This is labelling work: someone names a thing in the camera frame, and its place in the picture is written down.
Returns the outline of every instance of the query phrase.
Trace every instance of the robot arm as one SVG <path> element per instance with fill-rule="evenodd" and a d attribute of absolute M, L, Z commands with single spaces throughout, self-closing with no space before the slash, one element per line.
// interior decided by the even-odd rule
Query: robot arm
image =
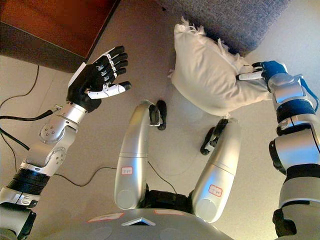
<path fill-rule="evenodd" d="M 274 167 L 286 175 L 279 209 L 273 214 L 277 235 L 288 240 L 320 239 L 320 122 L 305 92 L 309 88 L 302 75 L 289 75 L 275 61 L 255 66 L 261 68 L 273 94 L 278 121 L 270 155 Z"/>
<path fill-rule="evenodd" d="M 121 68 L 128 64 L 126 58 L 124 47 L 116 47 L 94 64 L 83 63 L 73 75 L 66 105 L 41 128 L 39 141 L 31 146 L 18 172 L 0 191 L 0 229 L 14 232 L 18 239 L 29 235 L 36 218 L 29 208 L 37 205 L 50 177 L 64 162 L 82 119 L 99 107 L 101 98 L 131 87 L 129 82 L 112 84 L 118 75 L 126 72 Z"/>

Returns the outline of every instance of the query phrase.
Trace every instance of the red label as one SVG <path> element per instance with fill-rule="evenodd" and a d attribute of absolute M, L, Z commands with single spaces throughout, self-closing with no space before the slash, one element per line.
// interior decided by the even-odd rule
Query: red label
<path fill-rule="evenodd" d="M 210 185 L 209 187 L 209 193 L 217 196 L 217 197 L 221 197 L 222 195 L 222 188 L 215 186 L 215 185 Z"/>
<path fill-rule="evenodd" d="M 123 166 L 121 168 L 121 175 L 132 175 L 132 166 Z"/>

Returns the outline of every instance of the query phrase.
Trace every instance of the white pillow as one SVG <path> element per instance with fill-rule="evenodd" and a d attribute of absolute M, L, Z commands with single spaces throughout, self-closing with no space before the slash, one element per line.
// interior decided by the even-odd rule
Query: white pillow
<path fill-rule="evenodd" d="M 201 26 L 182 24 L 174 28 L 175 70 L 171 80 L 178 91 L 205 112 L 227 116 L 245 105 L 272 99 L 263 79 L 236 80 L 236 75 L 254 69 L 239 54 L 206 37 Z"/>

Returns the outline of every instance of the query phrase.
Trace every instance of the floor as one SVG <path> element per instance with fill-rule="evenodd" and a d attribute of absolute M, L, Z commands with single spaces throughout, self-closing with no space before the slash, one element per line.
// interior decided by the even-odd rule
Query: floor
<path fill-rule="evenodd" d="M 104 99 L 80 125 L 75 143 L 58 173 L 78 184 L 85 183 L 99 167 L 117 165 L 129 119 L 143 99 L 167 103 L 167 129 L 149 132 L 149 161 L 180 194 L 193 190 L 208 156 L 199 152 L 208 129 L 219 117 L 209 115 L 188 102 L 167 78 L 175 65 L 173 29 L 179 17 L 153 1 L 122 0 L 94 49 L 91 59 L 102 52 L 124 45 L 129 55 L 127 73 L 119 82 L 130 81 L 132 89 Z M 246 59 L 277 60 L 286 63 L 290 73 L 304 73 L 311 89 L 320 95 L 320 3 L 293 0 L 271 28 L 261 45 Z M 0 56 L 0 102 L 25 93 L 33 84 L 37 66 Z M 27 97 L 6 103 L 1 114 L 35 116 L 54 104 L 64 104 L 72 74 L 40 67 L 39 81 Z M 268 145 L 276 137 L 276 115 L 272 103 L 260 102 L 242 107 L 231 115 L 242 127 L 242 150 L 231 194 L 221 218 L 214 223 L 237 240 L 275 239 L 273 211 L 278 208 L 279 192 L 285 176 L 272 165 Z M 33 125 L 3 121 L 3 128 L 27 144 L 37 139 L 46 120 Z M 18 165 L 26 152 L 12 143 Z M 12 153 L 1 141 L 1 185 L 14 174 Z M 30 239 L 41 239 L 59 229 L 90 218 L 117 211 L 114 203 L 115 171 L 99 171 L 85 187 L 76 187 L 53 176 L 34 209 L 38 216 Z M 172 191 L 151 168 L 147 171 L 151 189 Z"/>

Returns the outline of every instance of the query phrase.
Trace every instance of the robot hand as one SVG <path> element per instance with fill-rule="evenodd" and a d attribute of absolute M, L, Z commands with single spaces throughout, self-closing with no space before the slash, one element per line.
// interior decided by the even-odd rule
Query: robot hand
<path fill-rule="evenodd" d="M 126 73 L 127 58 L 125 48 L 117 46 L 103 53 L 93 64 L 82 63 L 68 84 L 66 100 L 90 113 L 99 107 L 102 98 L 129 90 L 128 81 L 112 84 L 119 75 Z"/>

